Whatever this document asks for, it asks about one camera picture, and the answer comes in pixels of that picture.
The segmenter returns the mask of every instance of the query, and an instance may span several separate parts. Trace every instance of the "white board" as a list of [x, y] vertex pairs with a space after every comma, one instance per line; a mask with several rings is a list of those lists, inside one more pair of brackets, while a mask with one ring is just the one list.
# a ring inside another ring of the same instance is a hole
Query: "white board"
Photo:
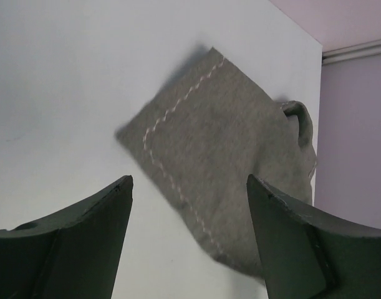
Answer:
[[114, 299], [267, 298], [200, 250], [113, 137], [211, 46], [317, 129], [321, 45], [267, 0], [0, 1], [0, 229], [131, 174]]

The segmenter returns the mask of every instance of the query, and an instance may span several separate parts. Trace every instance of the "white wall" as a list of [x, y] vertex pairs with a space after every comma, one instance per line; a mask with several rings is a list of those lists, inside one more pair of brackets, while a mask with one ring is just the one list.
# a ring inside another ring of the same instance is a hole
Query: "white wall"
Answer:
[[324, 66], [315, 206], [381, 228], [381, 55]]
[[273, 98], [306, 103], [317, 129], [322, 47], [268, 0], [0, 0], [0, 229], [131, 174], [113, 298], [266, 298], [201, 251], [114, 138], [211, 46]]
[[271, 0], [323, 51], [381, 39], [381, 0]]

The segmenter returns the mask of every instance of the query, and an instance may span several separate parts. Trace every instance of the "lavender wall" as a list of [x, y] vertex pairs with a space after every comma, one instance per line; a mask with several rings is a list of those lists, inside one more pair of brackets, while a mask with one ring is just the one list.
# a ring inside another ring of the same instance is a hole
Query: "lavender wall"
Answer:
[[315, 206], [381, 228], [381, 55], [322, 69]]
[[381, 0], [271, 0], [323, 51], [381, 39]]

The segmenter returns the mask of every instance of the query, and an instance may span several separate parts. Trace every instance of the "felt fabric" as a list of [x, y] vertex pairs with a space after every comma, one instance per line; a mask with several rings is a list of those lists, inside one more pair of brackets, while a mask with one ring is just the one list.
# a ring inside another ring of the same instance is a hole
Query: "felt fabric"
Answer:
[[201, 247], [247, 275], [262, 275], [248, 175], [311, 203], [316, 156], [305, 106], [272, 101], [215, 49], [160, 92], [117, 138]]

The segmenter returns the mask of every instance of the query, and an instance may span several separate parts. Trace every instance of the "seam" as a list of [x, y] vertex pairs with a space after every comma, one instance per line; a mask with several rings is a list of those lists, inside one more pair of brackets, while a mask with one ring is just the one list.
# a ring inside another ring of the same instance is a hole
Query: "seam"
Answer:
[[169, 181], [171, 183], [171, 188], [179, 194], [180, 201], [184, 202], [185, 204], [188, 205], [190, 211], [196, 217], [196, 222], [199, 223], [199, 225], [201, 225], [201, 227], [203, 229], [203, 232], [209, 237], [210, 243], [216, 247], [216, 249], [218, 250], [218, 253], [220, 255], [224, 255], [229, 260], [229, 262], [231, 264], [235, 265], [235, 262], [234, 262], [233, 258], [230, 255], [228, 255], [226, 252], [224, 252], [224, 250], [222, 249], [221, 244], [213, 237], [212, 231], [210, 231], [209, 229], [206, 228], [206, 225], [205, 225], [205, 222], [204, 222], [203, 218], [201, 218], [201, 216], [199, 215], [198, 211], [191, 204], [190, 200], [183, 194], [179, 184], [177, 184], [175, 182], [175, 180], [174, 180], [174, 178], [173, 178], [173, 176], [171, 174], [167, 173], [167, 171], [164, 168], [164, 165], [158, 159], [156, 159], [156, 157], [153, 156], [152, 149], [148, 148], [148, 146], [147, 146], [147, 138], [150, 136], [151, 133], [155, 132], [156, 127], [158, 126], [158, 124], [164, 123], [166, 121], [167, 116], [169, 114], [174, 113], [181, 102], [187, 100], [189, 95], [192, 92], [194, 92], [195, 90], [198, 90], [203, 82], [205, 82], [206, 80], [211, 78], [212, 74], [216, 70], [220, 69], [223, 66], [224, 62], [225, 62], [225, 58], [223, 57], [222, 61], [220, 63], [218, 63], [218, 64], [215, 64], [210, 69], [210, 71], [207, 74], [202, 75], [199, 78], [198, 82], [196, 84], [192, 85], [189, 88], [189, 91], [184, 96], [180, 97], [176, 101], [175, 105], [172, 108], [167, 109], [165, 111], [165, 114], [164, 114], [163, 117], [157, 118], [155, 124], [153, 126], [148, 127], [146, 129], [145, 135], [143, 137], [143, 149], [149, 155], [152, 164], [155, 165], [156, 167], [158, 167], [161, 170], [163, 177], [166, 178], [166, 179], [169, 179]]
[[39, 295], [41, 294], [40, 292], [43, 291], [43, 290], [40, 290], [41, 283], [44, 279], [44, 276], [46, 276], [46, 272], [48, 270], [50, 270], [49, 269], [49, 267], [50, 267], [49, 262], [51, 262], [52, 257], [53, 257], [53, 253], [55, 251], [55, 248], [57, 247], [57, 239], [60, 237], [60, 232], [61, 232], [61, 229], [57, 229], [56, 232], [54, 233], [51, 247], [49, 249], [49, 252], [46, 255], [43, 266], [42, 266], [41, 270], [39, 271], [39, 274], [36, 278], [34, 287], [32, 288], [31, 299], [39, 298]]
[[314, 165], [312, 165], [312, 169], [311, 169], [311, 171], [310, 171], [309, 174], [308, 174], [308, 178], [309, 178], [309, 179], [312, 179], [312, 177], [314, 176], [314, 171], [315, 171], [315, 169], [316, 169], [316, 166], [317, 166], [317, 158], [316, 158], [316, 160], [315, 160]]
[[7, 299], [13, 299], [16, 295], [18, 294], [18, 291], [15, 291], [14, 293], [13, 293], [13, 295], [11, 295], [9, 298], [7, 298]]

